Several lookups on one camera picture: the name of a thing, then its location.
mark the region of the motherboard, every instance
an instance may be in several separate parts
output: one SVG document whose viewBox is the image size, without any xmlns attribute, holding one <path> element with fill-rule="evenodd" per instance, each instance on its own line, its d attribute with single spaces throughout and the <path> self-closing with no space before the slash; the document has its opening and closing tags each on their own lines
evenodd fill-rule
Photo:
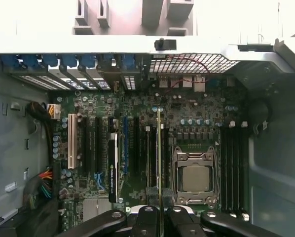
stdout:
<svg viewBox="0 0 295 237">
<path fill-rule="evenodd" d="M 223 209 L 230 163 L 221 158 L 221 133 L 247 127 L 246 90 L 230 80 L 204 86 L 165 78 L 144 92 L 52 92 L 62 231 L 112 208 L 159 206 L 160 198 L 165 209 Z"/>
</svg>

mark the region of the metal mesh grille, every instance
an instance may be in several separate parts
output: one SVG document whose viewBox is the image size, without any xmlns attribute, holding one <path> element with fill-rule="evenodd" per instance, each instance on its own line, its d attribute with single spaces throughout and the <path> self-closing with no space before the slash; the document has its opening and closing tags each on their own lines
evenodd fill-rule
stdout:
<svg viewBox="0 0 295 237">
<path fill-rule="evenodd" d="M 172 54 L 166 59 L 152 59 L 150 73 L 203 74 L 224 73 L 239 61 L 230 61 L 220 54 Z"/>
<path fill-rule="evenodd" d="M 57 81 L 55 81 L 55 80 L 53 80 L 53 79 L 51 79 L 51 78 L 49 78 L 47 76 L 37 76 L 37 78 L 40 78 L 40 79 L 42 79 L 42 80 L 44 80 L 44 81 L 46 81 L 46 82 L 48 82 L 48 83 L 50 83 L 52 85 L 55 85 L 58 88 L 61 88 L 61 89 L 64 89 L 64 90 L 69 90 L 69 88 L 67 88 L 66 86 L 58 83 Z"/>
<path fill-rule="evenodd" d="M 30 81 L 30 82 L 32 82 L 34 84 L 40 85 L 40 86 L 42 86 L 44 88 L 50 89 L 50 90 L 56 90 L 57 89 L 57 88 L 52 87 L 52 86 L 50 86 L 50 85 L 48 85 L 48 84 L 46 84 L 46 83 L 44 83 L 44 82 L 42 82 L 40 80 L 37 80 L 37 79 L 31 77 L 31 76 L 19 76 L 19 77 L 22 78 L 22 79 L 25 79 L 27 81 Z"/>
</svg>

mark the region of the gray plastic panel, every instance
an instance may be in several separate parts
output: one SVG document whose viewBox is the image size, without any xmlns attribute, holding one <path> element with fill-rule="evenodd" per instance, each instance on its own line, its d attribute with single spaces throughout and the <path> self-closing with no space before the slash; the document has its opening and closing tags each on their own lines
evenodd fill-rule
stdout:
<svg viewBox="0 0 295 237">
<path fill-rule="evenodd" d="M 250 141 L 251 221 L 295 237 L 295 77 L 273 87 L 268 128 Z"/>
<path fill-rule="evenodd" d="M 142 26 L 142 0 L 109 0 L 109 13 L 108 28 L 102 28 L 100 26 L 99 20 L 101 17 L 98 16 L 97 12 L 100 0 L 86 0 L 88 3 L 88 25 L 92 27 L 93 33 L 95 35 L 147 35 L 147 36 L 166 36 L 170 27 L 187 28 L 188 34 L 193 34 L 193 15 L 192 12 L 190 16 L 182 21 L 171 21 L 167 18 L 167 1 L 164 0 L 162 11 L 160 14 L 159 24 L 151 23 L 150 26 L 146 22 L 145 25 L 149 27 Z"/>
<path fill-rule="evenodd" d="M 47 97 L 44 92 L 0 73 L 0 217 L 5 221 L 22 206 L 26 181 L 47 165 L 44 129 L 38 126 L 29 135 L 35 126 L 25 114 L 25 105 L 33 100 L 46 103 Z M 14 182 L 16 189 L 7 192 Z"/>
</svg>

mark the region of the black cable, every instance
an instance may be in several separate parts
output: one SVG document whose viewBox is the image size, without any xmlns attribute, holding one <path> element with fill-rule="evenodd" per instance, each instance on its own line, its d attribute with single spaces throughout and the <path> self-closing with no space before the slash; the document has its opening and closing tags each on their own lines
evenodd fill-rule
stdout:
<svg viewBox="0 0 295 237">
<path fill-rule="evenodd" d="M 47 146 L 48 146 L 48 159 L 49 163 L 53 163 L 52 158 L 52 120 L 48 111 L 38 102 L 30 102 L 26 106 L 26 112 L 33 117 L 34 119 L 39 120 L 45 129 L 46 138 L 47 138 Z"/>
</svg>

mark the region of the black plastic bracket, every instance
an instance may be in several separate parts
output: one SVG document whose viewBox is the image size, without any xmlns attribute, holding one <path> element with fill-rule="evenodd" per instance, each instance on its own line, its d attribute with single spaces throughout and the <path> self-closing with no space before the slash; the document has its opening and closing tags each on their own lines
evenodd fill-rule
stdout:
<svg viewBox="0 0 295 237">
<path fill-rule="evenodd" d="M 168 218 L 168 223 L 166 226 L 171 226 L 171 231 L 168 230 L 169 233 L 167 234 L 167 236 L 207 236 L 199 223 L 194 223 L 193 219 L 186 211 L 186 209 L 180 206 L 174 206 L 166 211 L 166 215 Z"/>
<path fill-rule="evenodd" d="M 132 228 L 131 237 L 159 236 L 159 211 L 154 206 L 144 206 L 139 210 L 137 221 Z"/>
<path fill-rule="evenodd" d="M 175 39 L 163 39 L 160 38 L 154 43 L 155 50 L 164 51 L 164 50 L 176 50 L 177 42 Z"/>
<path fill-rule="evenodd" d="M 200 222 L 201 225 L 223 236 L 280 237 L 273 232 L 252 225 L 247 221 L 231 217 L 225 213 L 215 213 L 212 211 L 202 212 Z"/>
</svg>

